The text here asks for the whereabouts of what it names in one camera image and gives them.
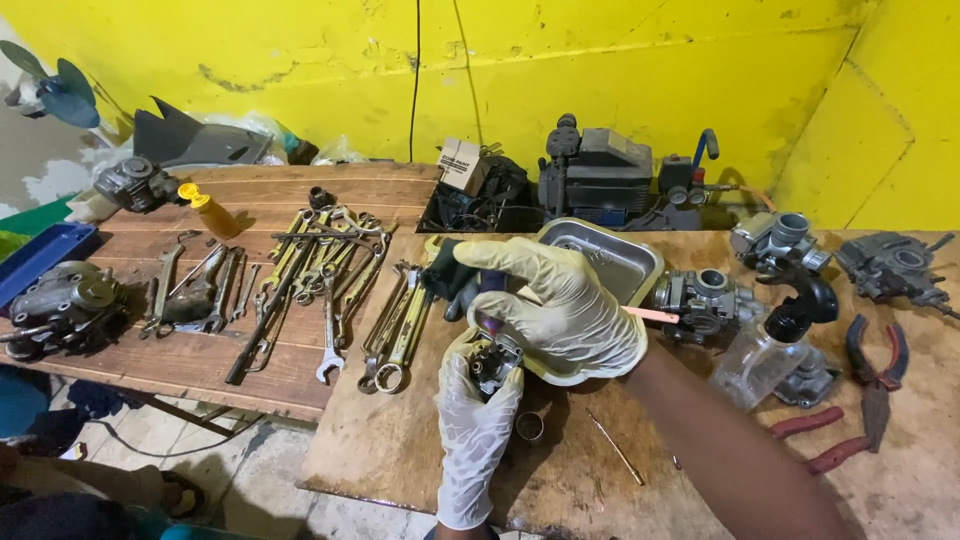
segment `cardboard box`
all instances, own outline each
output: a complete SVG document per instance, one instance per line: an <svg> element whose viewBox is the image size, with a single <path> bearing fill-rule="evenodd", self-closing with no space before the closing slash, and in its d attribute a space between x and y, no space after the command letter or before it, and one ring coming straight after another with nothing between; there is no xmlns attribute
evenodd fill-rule
<svg viewBox="0 0 960 540"><path fill-rule="evenodd" d="M444 170L440 181L476 197L490 172L489 160L480 156L480 145L449 136L437 164Z"/></svg>

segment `black rag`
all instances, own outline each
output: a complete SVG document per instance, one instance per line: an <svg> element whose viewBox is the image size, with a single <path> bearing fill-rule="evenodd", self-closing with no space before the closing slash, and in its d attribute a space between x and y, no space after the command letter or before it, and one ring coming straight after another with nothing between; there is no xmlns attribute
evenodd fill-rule
<svg viewBox="0 0 960 540"><path fill-rule="evenodd" d="M463 240L444 238L440 244L440 252L430 266L423 270L420 279L427 292L447 300L453 300L460 289L476 276L479 271L472 266L466 266L453 256L453 246Z"/></svg>

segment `yellow bottle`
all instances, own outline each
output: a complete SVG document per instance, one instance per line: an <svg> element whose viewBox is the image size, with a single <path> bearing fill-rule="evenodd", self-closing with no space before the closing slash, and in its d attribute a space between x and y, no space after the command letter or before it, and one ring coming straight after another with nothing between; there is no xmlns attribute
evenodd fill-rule
<svg viewBox="0 0 960 540"><path fill-rule="evenodd" d="M229 240L240 234L240 225L230 212L218 205L209 195L201 195L196 184L181 184L177 194L190 201L190 208L197 211L204 225L221 240Z"/></svg>

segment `plastic bottle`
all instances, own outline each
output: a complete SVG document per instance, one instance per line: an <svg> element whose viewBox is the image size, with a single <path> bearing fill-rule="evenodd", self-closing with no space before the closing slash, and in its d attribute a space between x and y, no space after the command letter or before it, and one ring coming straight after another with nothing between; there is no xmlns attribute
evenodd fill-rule
<svg viewBox="0 0 960 540"><path fill-rule="evenodd" d="M806 331L813 323L835 321L839 314L830 284L800 265L757 281L789 284L798 295L746 323L710 376L710 384L742 410L754 408L810 355Z"/></svg>
<svg viewBox="0 0 960 540"><path fill-rule="evenodd" d="M196 184L181 184L177 194L190 201L190 208L197 211L204 225L221 240L228 240L240 234L240 225L237 224L237 220L209 195L201 195Z"/></svg>

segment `concrete floor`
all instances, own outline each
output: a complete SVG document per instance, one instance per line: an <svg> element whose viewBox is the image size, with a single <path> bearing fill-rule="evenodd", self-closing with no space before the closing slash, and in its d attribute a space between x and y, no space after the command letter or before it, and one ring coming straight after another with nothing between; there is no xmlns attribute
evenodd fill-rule
<svg viewBox="0 0 960 540"><path fill-rule="evenodd" d="M54 381L52 410L73 406L66 399L70 382ZM162 399L186 410L209 411L209 405L192 400ZM216 422L233 429L255 417L249 412L232 411ZM150 454L188 452L223 440L220 435L149 406L124 406L104 421L131 446ZM189 477L208 496L204 512L191 522L230 532L269 540L419 540L436 525L437 519L431 515L297 489L294 481L316 427L268 416L225 444L177 457L132 452L109 436L103 426L93 423L84 426L78 441L86 443L90 461L127 470L153 464ZM500 538L541 537L507 532Z"/></svg>

